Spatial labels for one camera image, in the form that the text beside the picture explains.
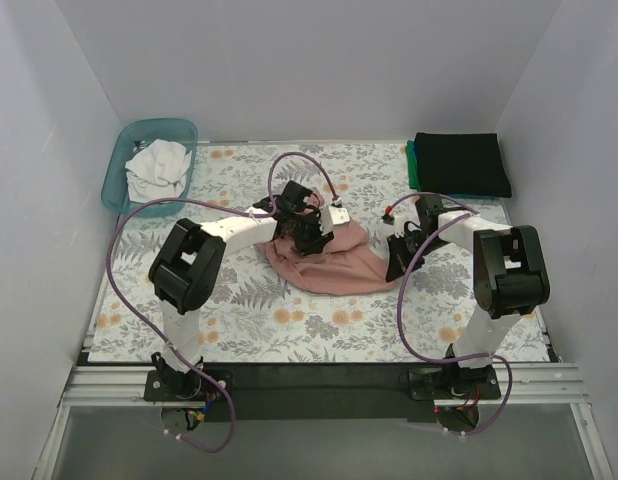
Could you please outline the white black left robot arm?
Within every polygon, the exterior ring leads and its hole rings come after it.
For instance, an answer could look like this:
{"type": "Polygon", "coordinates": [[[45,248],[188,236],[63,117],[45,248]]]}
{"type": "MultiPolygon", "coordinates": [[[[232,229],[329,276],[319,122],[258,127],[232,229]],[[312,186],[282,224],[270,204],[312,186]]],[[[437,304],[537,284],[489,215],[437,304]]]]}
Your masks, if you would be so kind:
{"type": "Polygon", "coordinates": [[[348,222],[339,199],[326,205],[294,181],[234,216],[176,222],[149,270],[167,337],[163,352],[152,355],[161,385],[179,399],[201,394],[203,380],[193,372],[202,362],[199,310],[213,293],[225,257],[283,237],[302,255],[318,254],[334,239],[334,228],[348,222]]]}

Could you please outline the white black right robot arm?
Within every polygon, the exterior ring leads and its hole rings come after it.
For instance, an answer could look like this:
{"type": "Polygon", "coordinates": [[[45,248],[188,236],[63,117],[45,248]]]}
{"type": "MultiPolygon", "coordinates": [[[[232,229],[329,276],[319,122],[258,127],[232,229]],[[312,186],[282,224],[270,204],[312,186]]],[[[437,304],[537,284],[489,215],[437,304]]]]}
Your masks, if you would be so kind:
{"type": "Polygon", "coordinates": [[[476,307],[445,356],[409,370],[407,385],[416,400],[495,400],[503,391],[493,366],[496,351],[521,317],[550,295],[538,232],[488,221],[458,200],[446,206],[439,194],[420,193],[415,199],[416,222],[391,207],[383,214],[394,229],[387,239],[387,281],[406,282],[426,255],[455,245],[472,256],[476,307]]]}

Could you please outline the pink t shirt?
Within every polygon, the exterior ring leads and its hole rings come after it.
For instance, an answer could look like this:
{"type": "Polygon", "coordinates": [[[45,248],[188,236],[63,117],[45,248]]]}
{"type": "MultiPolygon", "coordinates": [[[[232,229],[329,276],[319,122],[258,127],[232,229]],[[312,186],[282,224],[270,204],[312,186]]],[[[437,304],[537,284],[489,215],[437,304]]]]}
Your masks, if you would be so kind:
{"type": "Polygon", "coordinates": [[[387,292],[387,264],[368,246],[368,234],[352,220],[333,229],[334,238],[320,253],[303,255],[296,248],[292,222],[301,214],[282,215],[275,238],[257,246],[273,270],[294,287],[314,294],[352,296],[387,292]]]}

